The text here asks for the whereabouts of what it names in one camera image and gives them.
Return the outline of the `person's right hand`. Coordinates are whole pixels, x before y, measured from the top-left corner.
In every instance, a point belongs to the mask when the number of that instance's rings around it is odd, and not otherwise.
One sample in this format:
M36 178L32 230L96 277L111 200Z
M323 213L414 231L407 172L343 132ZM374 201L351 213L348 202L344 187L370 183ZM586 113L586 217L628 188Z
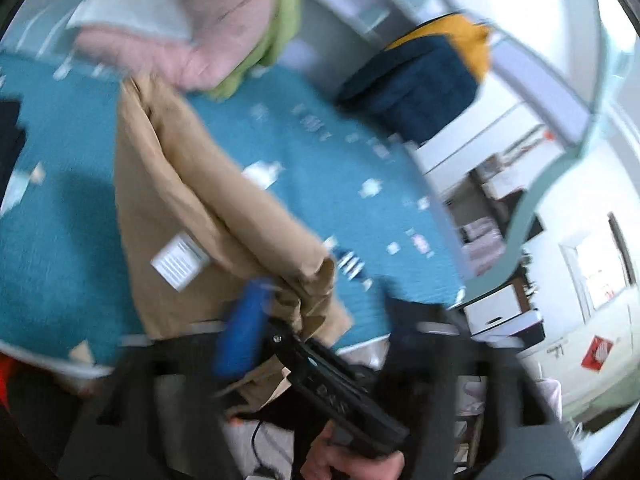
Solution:
M395 452L390 456L369 460L349 451L348 448L333 445L335 424L326 423L322 433L312 442L305 463L300 468L303 479L326 480L333 478L333 471L346 474L356 480L397 480L405 466L405 456Z

